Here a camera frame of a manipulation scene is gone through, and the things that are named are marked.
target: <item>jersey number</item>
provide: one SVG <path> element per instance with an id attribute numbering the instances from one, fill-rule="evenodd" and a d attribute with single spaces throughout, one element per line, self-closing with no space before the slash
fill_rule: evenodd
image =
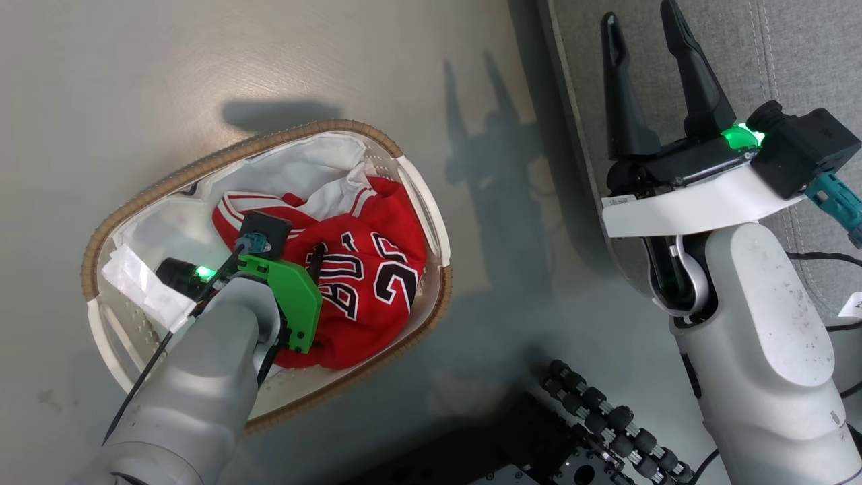
<path id="1" fill-rule="evenodd" d="M 323 283 L 319 287 L 323 298 L 341 309 L 348 318 L 356 321 L 359 309 L 359 293 L 356 288 L 347 283 Z"/>
<path id="2" fill-rule="evenodd" d="M 387 305 L 392 305 L 396 295 L 395 285 L 400 284 L 407 298 L 407 313 L 410 313 L 418 281 L 419 274 L 413 268 L 398 261 L 387 261 L 381 263 L 378 268 L 378 275 L 374 280 L 374 295 Z"/>
<path id="3" fill-rule="evenodd" d="M 364 279 L 365 269 L 362 266 L 362 260 L 352 255 L 323 256 L 319 279 L 325 280 L 327 278 Z"/>

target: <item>basket rim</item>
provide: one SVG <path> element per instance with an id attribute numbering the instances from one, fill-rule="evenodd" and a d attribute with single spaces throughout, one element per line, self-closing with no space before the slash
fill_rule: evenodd
<path id="1" fill-rule="evenodd" d="M 348 119 L 332 119 L 305 124 L 271 135 L 255 136 L 246 139 L 245 141 L 235 143 L 230 147 L 215 152 L 198 161 L 194 161 L 150 186 L 137 197 L 112 212 L 102 221 L 101 224 L 99 224 L 96 231 L 91 236 L 90 241 L 87 243 L 86 250 L 84 251 L 84 261 L 81 264 L 81 289 L 84 293 L 84 299 L 89 302 L 99 295 L 97 285 L 99 251 L 108 240 L 110 234 L 120 224 L 124 223 L 134 214 L 148 207 L 158 199 L 170 195 L 184 186 L 189 185 L 191 182 L 201 179 L 202 177 L 235 163 L 236 161 L 243 160 L 254 154 L 265 152 L 266 150 L 285 143 L 295 142 L 313 135 L 332 131 L 347 131 L 365 136 L 380 145 L 380 147 L 386 150 L 393 159 L 401 158 L 404 155 L 402 150 L 391 138 L 370 124 Z M 434 308 L 432 309 L 431 314 L 416 330 L 411 332 L 409 336 L 387 350 L 384 350 L 377 356 L 362 362 L 357 368 L 347 375 L 342 376 L 340 379 L 315 390 L 311 394 L 306 395 L 299 400 L 295 400 L 278 409 L 249 420 L 246 423 L 245 433 L 249 434 L 261 431 L 296 416 L 297 414 L 321 404 L 323 401 L 328 400 L 346 388 L 357 384 L 370 375 L 378 372 L 381 368 L 391 363 L 407 350 L 416 346 L 421 340 L 428 336 L 428 334 L 443 319 L 446 309 L 449 306 L 451 295 L 452 268 L 450 266 L 446 266 L 440 268 L 440 291 L 437 295 L 436 302 L 434 302 Z"/>

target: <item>green led light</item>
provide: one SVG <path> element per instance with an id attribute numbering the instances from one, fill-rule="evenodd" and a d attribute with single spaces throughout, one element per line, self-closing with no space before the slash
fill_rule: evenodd
<path id="1" fill-rule="evenodd" d="M 738 126 L 740 128 L 744 128 L 744 129 L 748 130 L 748 133 L 751 133 L 752 135 L 754 135 L 754 137 L 757 138 L 757 144 L 758 145 L 763 143 L 763 139 L 766 138 L 765 133 L 760 133 L 759 131 L 754 131 L 753 129 L 748 128 L 745 123 L 740 123 L 736 126 Z"/>
<path id="2" fill-rule="evenodd" d="M 197 268 L 195 268 L 195 276 L 197 276 L 198 278 L 200 278 L 204 282 L 212 280 L 213 276 L 215 276 L 215 275 L 216 275 L 215 271 L 213 271 L 212 269 L 206 268 L 204 266 L 198 266 Z"/>
<path id="3" fill-rule="evenodd" d="M 759 147 L 765 138 L 763 133 L 750 130 L 745 123 L 735 124 L 721 133 L 728 141 L 728 146 L 734 150 Z"/>

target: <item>red jersey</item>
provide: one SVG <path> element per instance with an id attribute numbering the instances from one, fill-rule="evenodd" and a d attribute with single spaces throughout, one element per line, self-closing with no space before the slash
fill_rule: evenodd
<path id="1" fill-rule="evenodd" d="M 323 220 L 309 214 L 319 208 L 304 207 L 289 193 L 225 192 L 213 211 L 215 229 L 230 248 L 250 211 L 293 223 L 286 261 L 307 268 L 315 246 L 325 245 L 314 344 L 308 354 L 279 352 L 275 363 L 281 367 L 350 368 L 385 348 L 407 324 L 425 268 L 425 237 L 401 184 L 379 177 L 368 182 L 339 193 L 335 205 L 345 213 Z"/>

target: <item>white stripe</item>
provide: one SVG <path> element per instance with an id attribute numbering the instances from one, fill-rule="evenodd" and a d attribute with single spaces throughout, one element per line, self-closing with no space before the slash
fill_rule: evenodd
<path id="1" fill-rule="evenodd" d="M 304 230 L 305 230 L 305 229 L 291 229 L 291 230 L 290 230 L 290 234 L 288 234 L 288 235 L 287 235 L 287 239 L 288 239 L 288 240 L 290 240 L 290 239 L 293 239 L 294 237 L 299 237 L 299 235 L 300 235 Z"/>
<path id="2" fill-rule="evenodd" d="M 230 224 L 234 229 L 240 230 L 240 227 L 242 226 L 242 222 L 239 219 L 237 219 L 236 216 L 234 216 L 234 214 L 230 213 L 230 211 L 228 210 L 228 207 L 226 207 L 224 204 L 224 199 L 220 200 L 218 205 L 215 208 L 219 211 L 219 213 L 222 214 L 222 217 L 224 217 L 224 220 L 227 221 L 228 224 Z"/>
<path id="3" fill-rule="evenodd" d="M 270 195 L 268 193 L 259 193 L 259 192 L 226 191 L 224 193 L 224 195 L 227 195 L 228 197 L 234 197 L 234 196 L 249 197 L 250 196 L 250 197 L 254 197 L 254 198 L 277 198 L 278 200 L 281 200 L 281 198 L 278 198 L 274 195 Z"/>
<path id="4" fill-rule="evenodd" d="M 235 219 L 242 222 L 242 219 L 245 216 L 243 216 L 237 210 L 234 209 L 234 207 L 230 204 L 230 199 L 228 198 L 227 195 L 222 195 L 222 202 L 224 203 L 224 208 L 228 211 L 228 214 L 230 214 L 231 216 L 234 216 Z"/>
<path id="5" fill-rule="evenodd" d="M 351 215 L 354 217 L 359 217 L 359 214 L 362 212 L 362 207 L 365 205 L 365 202 L 367 202 L 369 198 L 372 198 L 375 195 L 377 195 L 377 193 L 374 192 L 374 189 L 368 189 L 366 191 L 363 191 L 359 195 L 359 202 L 356 203 L 356 209 L 353 209 Z"/>
<path id="6" fill-rule="evenodd" d="M 237 212 L 248 212 L 257 209 L 269 209 L 271 207 L 290 208 L 280 198 L 231 198 L 228 200 L 230 207 Z"/>

